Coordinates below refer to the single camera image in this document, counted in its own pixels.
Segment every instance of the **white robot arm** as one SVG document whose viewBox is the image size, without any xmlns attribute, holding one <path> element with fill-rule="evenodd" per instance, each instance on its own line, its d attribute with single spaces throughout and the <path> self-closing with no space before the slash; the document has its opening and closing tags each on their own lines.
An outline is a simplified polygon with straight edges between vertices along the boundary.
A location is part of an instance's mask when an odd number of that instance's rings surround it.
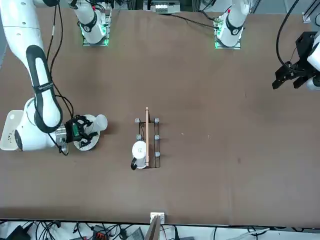
<svg viewBox="0 0 320 240">
<path fill-rule="evenodd" d="M 232 6 L 221 16 L 223 25 L 217 35 L 223 45 L 233 47 L 238 43 L 249 11 L 248 0 L 232 1 Z"/>
<path fill-rule="evenodd" d="M 84 29 L 87 41 L 93 44 L 99 42 L 105 36 L 99 31 L 101 13 L 95 12 L 84 0 L 70 2 Z M 58 0 L 0 0 L 6 40 L 13 54 L 28 70 L 34 91 L 34 98 L 25 104 L 20 123 L 14 131 L 16 147 L 23 151 L 53 147 L 56 144 L 53 139 L 57 139 L 62 129 L 64 129 L 64 142 L 80 142 L 83 135 L 85 141 L 90 141 L 97 135 L 88 136 L 89 132 L 85 132 L 84 128 L 90 126 L 92 121 L 86 121 L 86 117 L 83 116 L 62 124 L 63 114 L 55 97 L 36 14 L 36 7 L 53 7 L 58 3 Z M 79 127 L 76 129 L 76 134 L 80 132 L 80 135 L 75 136 L 73 125 Z"/>
</svg>

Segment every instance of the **table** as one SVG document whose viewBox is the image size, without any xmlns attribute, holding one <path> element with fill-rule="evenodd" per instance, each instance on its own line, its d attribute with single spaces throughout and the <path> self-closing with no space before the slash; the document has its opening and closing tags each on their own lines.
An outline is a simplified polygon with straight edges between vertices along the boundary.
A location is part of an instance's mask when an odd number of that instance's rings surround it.
<svg viewBox="0 0 320 240">
<path fill-rule="evenodd" d="M 82 47 L 71 11 L 53 79 L 76 114 L 104 114 L 108 128 L 94 150 L 71 147 L 68 157 L 0 151 L 1 218 L 147 223 L 165 212 L 176 224 L 320 227 L 320 94 L 290 82 L 272 89 L 284 15 L 250 14 L 242 50 L 215 50 L 210 28 L 123 10 L 102 48 Z M 38 12 L 47 49 L 54 11 Z M 288 19 L 284 60 L 308 29 L 300 15 Z M 9 49 L 0 79 L 4 123 L 33 90 Z M 146 106 L 161 123 L 161 168 L 132 171 L 134 120 Z"/>
</svg>

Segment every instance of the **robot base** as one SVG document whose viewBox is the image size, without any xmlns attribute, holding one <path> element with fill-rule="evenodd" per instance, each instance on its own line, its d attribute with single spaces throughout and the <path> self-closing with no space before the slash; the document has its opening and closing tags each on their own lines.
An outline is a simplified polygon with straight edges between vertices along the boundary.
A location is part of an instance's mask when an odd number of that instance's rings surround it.
<svg viewBox="0 0 320 240">
<path fill-rule="evenodd" d="M 213 21 L 213 26 L 218 27 L 219 29 L 214 29 L 213 35 L 214 35 L 214 48 L 215 49 L 241 49 L 241 34 L 240 34 L 240 38 L 239 41 L 236 45 L 234 46 L 225 46 L 221 43 L 221 41 L 218 39 L 218 35 L 221 32 L 221 29 L 224 25 L 224 20 L 222 18 L 223 16 L 219 16 L 219 18 L 217 18 L 216 20 Z"/>
<path fill-rule="evenodd" d="M 83 46 L 101 46 L 101 47 L 107 47 L 109 45 L 109 38 L 110 38 L 110 27 L 111 27 L 111 16 L 112 16 L 112 9 L 106 10 L 102 16 L 102 23 L 101 31 L 105 34 L 105 37 L 101 39 L 98 43 L 91 44 L 87 42 L 85 38 L 83 38 L 82 45 Z"/>
<path fill-rule="evenodd" d="M 0 149 L 5 151 L 16 151 L 19 149 L 15 140 L 15 130 L 20 124 L 23 115 L 23 110 L 12 110 L 8 113 L 2 131 Z"/>
</svg>

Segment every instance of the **wire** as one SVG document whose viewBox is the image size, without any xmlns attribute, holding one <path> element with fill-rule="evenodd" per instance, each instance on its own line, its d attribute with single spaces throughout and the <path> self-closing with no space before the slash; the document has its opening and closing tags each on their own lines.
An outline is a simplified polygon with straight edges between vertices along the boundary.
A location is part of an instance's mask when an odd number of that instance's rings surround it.
<svg viewBox="0 0 320 240">
<path fill-rule="evenodd" d="M 203 11 L 203 10 L 199 10 L 200 13 L 202 13 L 207 19 L 214 21 L 216 18 L 215 17 L 209 17 L 208 14 Z"/>
<path fill-rule="evenodd" d="M 293 9 L 295 8 L 295 6 L 297 5 L 297 3 L 299 2 L 299 0 L 295 0 L 295 2 L 293 3 L 293 5 L 291 6 L 290 10 L 288 11 L 288 13 L 286 14 L 283 22 L 281 23 L 281 26 L 279 28 L 278 34 L 276 36 L 276 42 L 275 42 L 275 50 L 276 50 L 276 55 L 280 61 L 280 63 L 282 64 L 282 66 L 284 66 L 287 70 L 289 70 L 290 72 L 293 73 L 304 73 L 304 71 L 300 71 L 300 70 L 296 70 L 293 69 L 292 67 L 288 66 L 287 64 L 284 63 L 284 61 L 281 59 L 280 54 L 279 54 L 279 39 L 280 39 L 280 34 L 282 31 L 282 28 L 284 27 L 287 19 L 289 18 L 291 12 L 293 11 Z"/>
<path fill-rule="evenodd" d="M 232 5 L 231 5 L 230 7 L 228 7 L 228 8 L 224 11 L 224 13 L 226 13 L 231 7 L 232 7 Z"/>
<path fill-rule="evenodd" d="M 25 225 L 27 225 L 28 223 L 34 223 L 35 221 L 27 221 L 25 224 L 22 225 L 22 227 L 24 227 Z"/>
<path fill-rule="evenodd" d="M 265 229 L 256 230 L 256 231 L 250 231 L 250 232 L 243 233 L 237 237 L 229 238 L 228 240 L 241 240 L 249 235 L 254 235 L 256 237 L 256 239 L 258 239 L 259 235 L 265 234 L 269 230 L 270 230 L 270 228 L 265 228 Z"/>
<path fill-rule="evenodd" d="M 216 232 L 217 232 L 217 227 L 216 227 L 216 228 L 215 228 L 215 230 L 214 230 L 213 240 L 215 240 L 215 239 L 216 239 Z"/>
<path fill-rule="evenodd" d="M 166 231 L 165 231 L 164 226 L 163 226 L 163 225 L 161 225 L 161 228 L 162 228 L 162 230 L 163 230 L 165 240 L 168 240 L 168 239 L 167 239 L 167 234 L 166 234 Z"/>
<path fill-rule="evenodd" d="M 291 55 L 291 57 L 290 57 L 290 60 L 289 60 L 289 62 L 291 62 L 291 60 L 292 60 L 292 58 L 293 58 L 293 56 L 294 56 L 294 54 L 295 54 L 295 51 L 297 50 L 297 47 L 295 47 L 295 49 L 293 50 L 293 52 L 292 52 L 292 55 Z"/>
<path fill-rule="evenodd" d="M 210 5 L 213 6 L 213 5 L 216 3 L 216 1 L 217 1 L 217 0 L 211 0 L 211 1 L 204 7 L 204 9 L 202 9 L 202 11 L 206 10 L 207 7 L 209 7 Z"/>
<path fill-rule="evenodd" d="M 254 226 L 251 226 L 251 228 L 253 229 L 254 232 L 257 231 Z M 265 234 L 267 231 L 268 230 L 265 230 L 265 231 L 260 232 L 260 233 L 252 233 L 251 236 L 257 237 L 256 239 L 258 239 L 258 236 Z"/>
<path fill-rule="evenodd" d="M 74 114 L 75 114 L 75 112 L 74 112 L 74 106 L 72 105 L 72 103 L 69 101 L 69 99 L 68 98 L 66 98 L 65 96 L 61 96 L 61 95 L 55 95 L 56 97 L 58 97 L 58 98 L 62 98 L 62 99 L 64 99 L 64 100 L 66 100 L 69 104 L 70 104 L 70 107 L 71 107 L 71 117 L 73 118 L 74 117 Z"/>
<path fill-rule="evenodd" d="M 56 84 L 54 83 L 53 78 L 52 78 L 52 70 L 53 70 L 53 67 L 54 67 L 54 64 L 55 64 L 55 60 L 56 60 L 56 58 L 57 58 L 57 56 L 59 54 L 59 51 L 61 49 L 61 46 L 62 46 L 62 43 L 63 43 L 63 39 L 64 39 L 64 23 L 63 23 L 62 14 L 61 14 L 60 3 L 58 4 L 58 10 L 59 10 L 59 17 L 60 17 L 60 24 L 61 24 L 61 38 L 60 38 L 60 43 L 59 43 L 58 49 L 55 52 L 55 54 L 54 54 L 54 56 L 52 58 L 51 65 L 50 65 L 50 77 L 51 77 L 51 80 L 52 80 L 54 88 L 59 93 L 59 95 L 56 95 L 56 97 L 62 98 L 64 104 L 66 105 L 66 108 L 68 109 L 68 111 L 70 113 L 70 117 L 73 118 L 74 117 L 74 107 L 73 107 L 73 105 L 71 104 L 71 102 L 65 96 L 63 96 L 61 94 L 60 90 L 58 89 L 58 87 L 56 86 Z M 56 24 L 55 23 L 55 21 L 56 21 L 56 11 L 57 10 L 55 9 L 54 18 L 53 18 L 53 29 L 54 29 L 54 26 Z M 49 58 L 52 41 L 54 39 L 54 31 L 52 31 L 52 33 L 53 33 L 53 35 L 51 36 L 50 45 L 49 45 L 49 48 L 48 48 L 48 51 L 47 51 L 47 59 Z M 72 111 L 70 110 L 70 108 L 69 108 L 69 106 L 68 106 L 66 101 L 68 101 L 68 103 L 70 104 L 70 106 L 72 108 Z M 36 101 L 34 101 L 34 105 L 35 105 L 35 110 L 37 111 L 37 113 L 40 116 L 38 107 L 36 106 Z M 59 153 L 62 153 L 64 156 L 67 156 L 69 153 L 64 153 L 64 151 L 62 150 L 62 147 L 57 144 L 57 142 L 53 139 L 53 137 L 49 133 L 48 133 L 48 135 L 49 135 L 50 139 L 52 140 L 52 142 L 54 143 L 54 145 L 59 149 Z"/>
<path fill-rule="evenodd" d="M 125 227 L 125 228 L 123 228 L 122 230 L 127 230 L 128 228 L 130 228 L 131 226 L 133 226 L 133 224 L 130 224 L 129 226 L 127 226 L 127 227 Z M 112 240 L 115 240 L 117 237 L 119 237 L 120 236 L 120 234 L 121 234 L 121 230 L 120 230 L 120 233 L 118 234 L 118 235 L 116 235 Z"/>
<path fill-rule="evenodd" d="M 90 226 L 90 225 L 89 225 L 88 223 L 86 223 L 86 222 L 85 222 L 85 225 L 87 225 L 87 226 L 88 226 L 88 228 L 90 228 L 90 230 L 91 230 L 91 231 L 93 231 L 93 230 L 95 229 L 95 227 L 94 227 L 94 226 Z"/>
<path fill-rule="evenodd" d="M 205 27 L 208 27 L 208 28 L 218 29 L 217 26 L 207 25 L 207 24 L 204 24 L 204 23 L 201 23 L 201 22 L 198 22 L 198 21 L 193 21 L 193 20 L 185 18 L 183 16 L 179 16 L 179 15 L 170 15 L 170 16 L 176 17 L 176 18 L 179 18 L 179 19 L 184 19 L 184 20 L 189 21 L 191 23 L 198 24 L 198 25 L 201 25 L 201 26 L 205 26 Z"/>
<path fill-rule="evenodd" d="M 305 231 L 305 229 L 304 229 L 304 228 L 301 228 L 301 230 L 300 230 L 300 231 L 298 231 L 295 227 L 292 227 L 292 229 L 293 229 L 295 232 L 297 232 L 297 233 L 302 233 L 302 232 L 304 232 L 304 231 Z"/>
<path fill-rule="evenodd" d="M 46 61 L 49 60 L 49 54 L 50 54 L 52 42 L 53 42 L 53 40 L 54 40 L 55 26 L 56 26 L 56 16 L 57 16 L 57 5 L 55 5 L 55 7 L 54 7 L 54 17 L 53 17 L 53 25 L 52 25 L 52 35 L 51 35 L 51 40 L 50 40 L 49 48 L 48 48 L 48 51 L 47 51 L 47 53 L 46 53 Z"/>
</svg>

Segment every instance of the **mug handle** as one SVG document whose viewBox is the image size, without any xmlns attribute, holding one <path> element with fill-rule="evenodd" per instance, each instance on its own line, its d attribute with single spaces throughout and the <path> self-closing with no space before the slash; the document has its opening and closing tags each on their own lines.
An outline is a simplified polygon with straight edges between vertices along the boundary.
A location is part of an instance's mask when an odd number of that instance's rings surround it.
<svg viewBox="0 0 320 240">
<path fill-rule="evenodd" d="M 137 159 L 134 157 L 131 161 L 131 169 L 136 170 L 137 169 L 137 164 L 136 164 Z"/>
</svg>

